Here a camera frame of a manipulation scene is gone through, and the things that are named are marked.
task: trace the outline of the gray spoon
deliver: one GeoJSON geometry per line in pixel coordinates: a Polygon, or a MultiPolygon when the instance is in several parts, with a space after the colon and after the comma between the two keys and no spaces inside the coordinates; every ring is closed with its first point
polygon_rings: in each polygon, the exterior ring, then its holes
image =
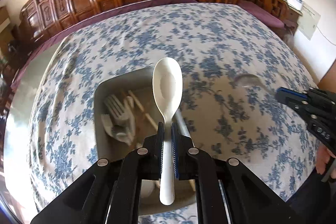
{"type": "Polygon", "coordinates": [[[259,79],[258,76],[250,74],[250,73],[242,73],[240,75],[237,75],[234,79],[233,82],[237,86],[241,86],[243,88],[251,88],[253,86],[259,86],[272,96],[275,96],[275,93],[271,91],[268,87],[266,87],[261,80],[259,79]]]}

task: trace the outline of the spoon handle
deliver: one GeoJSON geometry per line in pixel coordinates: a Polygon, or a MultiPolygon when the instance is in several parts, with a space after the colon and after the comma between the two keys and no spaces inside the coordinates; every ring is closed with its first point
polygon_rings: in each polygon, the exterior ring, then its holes
{"type": "Polygon", "coordinates": [[[171,121],[165,122],[165,135],[163,140],[162,173],[160,182],[160,201],[164,205],[174,202],[174,168],[171,143],[171,121]]]}

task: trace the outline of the utensil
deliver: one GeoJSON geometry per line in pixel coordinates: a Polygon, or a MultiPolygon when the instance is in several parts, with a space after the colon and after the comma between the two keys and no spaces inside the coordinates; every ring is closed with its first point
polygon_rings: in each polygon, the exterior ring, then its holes
{"type": "MultiPolygon", "coordinates": [[[[189,130],[182,117],[181,110],[178,108],[175,112],[175,119],[177,121],[177,126],[181,135],[191,138],[189,130]]],[[[196,192],[195,180],[189,180],[189,183],[194,192],[196,192]]]]}
{"type": "Polygon", "coordinates": [[[241,86],[243,88],[250,88],[253,86],[259,86],[269,94],[275,96],[275,93],[271,91],[268,87],[266,87],[260,80],[260,78],[256,75],[250,74],[250,73],[242,73],[237,75],[233,82],[237,86],[241,86]]]}
{"type": "Polygon", "coordinates": [[[129,119],[129,113],[125,111],[125,107],[118,98],[112,94],[105,98],[104,103],[112,115],[115,124],[124,126],[125,122],[129,119]]]}
{"type": "Polygon", "coordinates": [[[171,120],[181,102],[183,89],[179,64],[170,57],[161,59],[155,65],[152,83],[155,103],[165,122],[160,201],[164,205],[170,205],[175,199],[171,120]]]}
{"type": "Polygon", "coordinates": [[[141,110],[142,113],[145,114],[145,117],[147,118],[147,120],[151,123],[151,125],[157,131],[158,130],[158,124],[152,119],[152,117],[148,113],[145,112],[145,108],[140,103],[139,99],[134,95],[134,93],[131,90],[128,91],[128,94],[133,98],[133,100],[136,103],[136,105],[138,106],[138,108],[141,110]]]}
{"type": "Polygon", "coordinates": [[[126,131],[130,133],[130,138],[133,140],[135,137],[135,117],[132,112],[132,106],[129,105],[129,100],[124,99],[125,112],[128,113],[129,119],[126,122],[126,131]]]}
{"type": "Polygon", "coordinates": [[[107,135],[116,139],[117,141],[126,143],[128,146],[131,145],[132,139],[129,138],[130,133],[127,133],[127,128],[126,128],[126,133],[119,131],[119,130],[118,131],[114,130],[113,123],[111,121],[109,114],[102,114],[100,118],[103,124],[103,128],[105,132],[107,133],[107,135]]]}

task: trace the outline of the metal screw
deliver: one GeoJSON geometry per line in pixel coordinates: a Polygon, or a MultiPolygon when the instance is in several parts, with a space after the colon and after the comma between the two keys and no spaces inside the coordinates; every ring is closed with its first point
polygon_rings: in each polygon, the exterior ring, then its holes
{"type": "Polygon", "coordinates": [[[147,153],[148,153],[147,148],[142,147],[142,148],[138,149],[138,154],[139,155],[146,155],[147,153]]]}
{"type": "Polygon", "coordinates": [[[231,158],[229,159],[229,164],[232,166],[237,166],[239,164],[239,160],[237,160],[236,158],[231,158]]]}
{"type": "Polygon", "coordinates": [[[97,164],[98,166],[105,166],[109,163],[109,161],[107,159],[100,159],[97,164]]]}
{"type": "Polygon", "coordinates": [[[198,151],[197,148],[192,147],[192,148],[189,148],[188,152],[189,152],[189,154],[191,154],[191,155],[196,155],[196,154],[198,154],[199,151],[198,151]]]}

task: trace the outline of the purple bed sheet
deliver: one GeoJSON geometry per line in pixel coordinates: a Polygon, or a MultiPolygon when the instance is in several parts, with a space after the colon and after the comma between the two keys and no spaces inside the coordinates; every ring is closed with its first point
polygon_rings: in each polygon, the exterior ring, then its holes
{"type": "Polygon", "coordinates": [[[145,0],[137,3],[132,3],[126,6],[121,6],[106,12],[103,12],[99,15],[95,15],[93,17],[90,17],[88,19],[85,19],[68,29],[65,29],[58,33],[57,35],[53,36],[52,38],[48,39],[46,42],[44,42],[40,47],[38,47],[36,50],[34,50],[30,56],[25,65],[19,70],[18,74],[16,75],[15,79],[13,80],[11,84],[11,88],[13,91],[17,89],[17,87],[20,84],[20,81],[29,65],[29,63],[36,58],[39,54],[50,48],[51,46],[55,45],[56,43],[62,41],[66,36],[70,35],[71,33],[84,28],[86,26],[89,26],[91,24],[100,22],[102,20],[125,14],[131,11],[140,10],[144,8],[149,7],[155,7],[155,6],[162,6],[162,5],[169,5],[169,4],[179,4],[179,3],[196,3],[196,0],[145,0]]]}
{"type": "Polygon", "coordinates": [[[280,29],[284,27],[284,23],[281,20],[271,15],[270,13],[266,12],[263,8],[260,8],[258,5],[256,5],[251,1],[241,0],[239,1],[238,6],[243,8],[251,15],[255,16],[267,27],[280,28],[280,29]]]}

